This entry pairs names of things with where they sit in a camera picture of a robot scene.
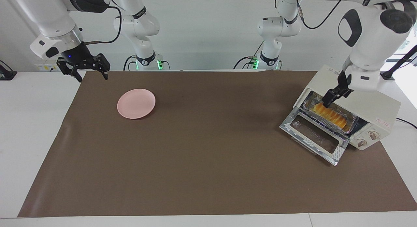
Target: pink plate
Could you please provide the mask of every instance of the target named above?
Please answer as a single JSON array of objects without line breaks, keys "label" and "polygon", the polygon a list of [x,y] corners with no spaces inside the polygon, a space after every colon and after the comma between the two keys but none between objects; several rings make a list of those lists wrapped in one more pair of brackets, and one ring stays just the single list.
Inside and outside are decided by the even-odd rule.
[{"label": "pink plate", "polygon": [[156,99],[152,92],[146,89],[134,89],[125,94],[117,102],[117,111],[128,119],[138,119],[147,116],[155,107]]}]

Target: table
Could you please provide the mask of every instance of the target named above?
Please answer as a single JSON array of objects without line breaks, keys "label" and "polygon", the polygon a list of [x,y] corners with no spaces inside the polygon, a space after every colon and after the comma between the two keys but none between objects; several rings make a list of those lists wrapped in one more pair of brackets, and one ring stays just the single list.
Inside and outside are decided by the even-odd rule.
[{"label": "table", "polygon": [[[0,226],[415,226],[414,212],[15,219],[74,98],[79,83],[59,72],[21,72],[0,82]],[[381,92],[402,102],[398,117],[417,122],[417,109],[395,82]],[[382,140],[417,199],[417,130],[396,122]]]}]

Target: oven knob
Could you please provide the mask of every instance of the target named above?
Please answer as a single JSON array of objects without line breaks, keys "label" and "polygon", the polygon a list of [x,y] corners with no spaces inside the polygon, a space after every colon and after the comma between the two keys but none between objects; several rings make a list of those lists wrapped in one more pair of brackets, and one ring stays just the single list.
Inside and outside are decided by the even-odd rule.
[{"label": "oven knob", "polygon": [[380,138],[379,133],[378,133],[378,132],[373,132],[373,131],[369,132],[369,136],[371,137],[371,139],[372,139],[373,141],[376,141],[377,139],[379,139],[379,138]]},{"label": "oven knob", "polygon": [[362,139],[358,140],[358,147],[362,147],[362,146],[365,146],[367,144],[368,144],[368,142],[366,142],[365,140],[362,140]]}]

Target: brown tablecloth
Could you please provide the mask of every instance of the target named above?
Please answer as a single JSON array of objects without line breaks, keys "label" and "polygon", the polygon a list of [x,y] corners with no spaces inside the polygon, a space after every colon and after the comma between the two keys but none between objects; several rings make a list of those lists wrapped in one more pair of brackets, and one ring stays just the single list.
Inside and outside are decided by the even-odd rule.
[{"label": "brown tablecloth", "polygon": [[[333,167],[279,129],[314,74],[88,72],[19,217],[417,210],[381,143]],[[128,120],[135,88],[156,107]]]}]

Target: bread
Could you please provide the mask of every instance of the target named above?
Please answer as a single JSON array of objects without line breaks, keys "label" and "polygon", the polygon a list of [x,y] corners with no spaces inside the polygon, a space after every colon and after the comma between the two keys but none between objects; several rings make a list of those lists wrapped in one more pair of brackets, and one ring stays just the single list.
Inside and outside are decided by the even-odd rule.
[{"label": "bread", "polygon": [[323,102],[314,105],[313,112],[340,127],[341,129],[344,128],[347,124],[346,119],[341,114],[338,114],[331,108],[325,108]]}]

